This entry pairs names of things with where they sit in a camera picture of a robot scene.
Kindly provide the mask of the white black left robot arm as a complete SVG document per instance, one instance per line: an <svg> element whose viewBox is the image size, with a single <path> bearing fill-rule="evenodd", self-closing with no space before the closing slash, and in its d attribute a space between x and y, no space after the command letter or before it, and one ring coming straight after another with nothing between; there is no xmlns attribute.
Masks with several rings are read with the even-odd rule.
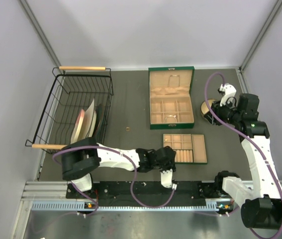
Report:
<svg viewBox="0 0 282 239"><path fill-rule="evenodd" d="M73 182L78 193L86 198L94 193L91 172L99 167L136 170L139 173L157 169L164 188L177 188L172 182L173 173L176 171L176 152L169 146L157 150L123 150L106 147L92 137L64 147L60 154L63 180Z"/></svg>

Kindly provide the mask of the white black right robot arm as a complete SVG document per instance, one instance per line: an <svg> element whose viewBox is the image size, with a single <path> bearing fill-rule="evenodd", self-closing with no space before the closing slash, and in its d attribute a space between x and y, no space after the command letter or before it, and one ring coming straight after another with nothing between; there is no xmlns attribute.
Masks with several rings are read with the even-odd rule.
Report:
<svg viewBox="0 0 282 239"><path fill-rule="evenodd" d="M213 125L224 125L239 134L246 153L253 188L249 189L235 173L222 171L213 186L219 197L230 195L241 210L245 227L250 229L282 229L282 186L278 181L270 150L267 124L258 120L259 97L241 94L224 103L206 99L204 117Z"/></svg>

